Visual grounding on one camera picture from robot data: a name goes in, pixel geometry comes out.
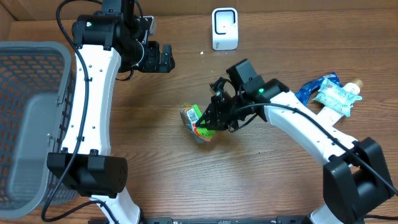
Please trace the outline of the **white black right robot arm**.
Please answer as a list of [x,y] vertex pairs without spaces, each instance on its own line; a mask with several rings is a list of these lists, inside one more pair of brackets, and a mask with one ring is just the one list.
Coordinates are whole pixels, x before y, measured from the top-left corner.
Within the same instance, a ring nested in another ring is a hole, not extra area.
[[257,116],[301,145],[323,169],[324,205],[301,223],[363,223],[371,211],[397,195],[381,146],[325,124],[277,79],[265,82],[248,59],[210,85],[211,103],[193,128],[230,132]]

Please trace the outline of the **blue snack wrapper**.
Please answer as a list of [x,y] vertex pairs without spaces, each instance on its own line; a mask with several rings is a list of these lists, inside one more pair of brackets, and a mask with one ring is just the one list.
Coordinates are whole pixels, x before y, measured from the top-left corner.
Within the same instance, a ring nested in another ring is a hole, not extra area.
[[322,77],[319,77],[317,79],[311,80],[309,82],[306,82],[299,91],[295,93],[295,96],[297,99],[304,105],[307,106],[310,96],[316,92],[320,87],[324,79],[329,79],[332,83],[338,85],[339,87],[342,87],[343,85],[340,82],[340,79],[336,75],[335,72],[331,72],[327,75],[324,75]]

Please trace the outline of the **white tube gold cap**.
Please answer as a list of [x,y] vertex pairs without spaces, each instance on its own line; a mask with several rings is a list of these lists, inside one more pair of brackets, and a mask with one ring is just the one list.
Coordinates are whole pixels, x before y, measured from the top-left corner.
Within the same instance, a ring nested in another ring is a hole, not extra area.
[[[359,95],[363,85],[364,84],[360,79],[354,79],[351,82],[347,83],[342,88],[348,92],[355,94],[355,95]],[[324,107],[318,113],[318,117],[322,121],[324,121],[327,125],[333,126],[344,116],[333,111],[332,109],[330,109],[324,105]]]

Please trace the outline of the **colourful gummy candy bag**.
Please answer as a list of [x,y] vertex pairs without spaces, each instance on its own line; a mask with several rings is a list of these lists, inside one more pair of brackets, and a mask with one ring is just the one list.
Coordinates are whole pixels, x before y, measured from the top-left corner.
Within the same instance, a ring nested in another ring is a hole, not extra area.
[[199,128],[198,125],[196,125],[196,122],[202,116],[197,105],[185,103],[183,108],[180,110],[180,116],[183,124],[189,130],[189,133],[197,144],[208,143],[213,139],[213,136],[215,135],[214,130]]

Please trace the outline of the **teal wet wipes pack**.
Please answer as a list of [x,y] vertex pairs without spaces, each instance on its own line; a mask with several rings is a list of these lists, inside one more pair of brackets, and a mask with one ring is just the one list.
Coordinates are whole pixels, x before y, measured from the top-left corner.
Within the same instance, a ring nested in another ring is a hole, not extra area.
[[313,99],[313,101],[322,103],[326,107],[346,117],[351,116],[351,108],[354,102],[360,100],[362,100],[361,96],[344,90],[328,78],[323,80],[318,94]]

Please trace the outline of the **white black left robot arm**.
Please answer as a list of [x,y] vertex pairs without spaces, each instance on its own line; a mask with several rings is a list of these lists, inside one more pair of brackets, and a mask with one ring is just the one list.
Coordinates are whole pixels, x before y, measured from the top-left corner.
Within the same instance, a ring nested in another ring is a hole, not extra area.
[[48,154],[47,167],[58,186],[98,205],[106,223],[144,223],[126,188],[127,161],[111,155],[109,120],[119,73],[174,69],[171,46],[150,41],[154,32],[154,17],[145,16],[138,1],[101,1],[99,11],[80,15],[65,33],[75,52],[75,90],[61,149]]

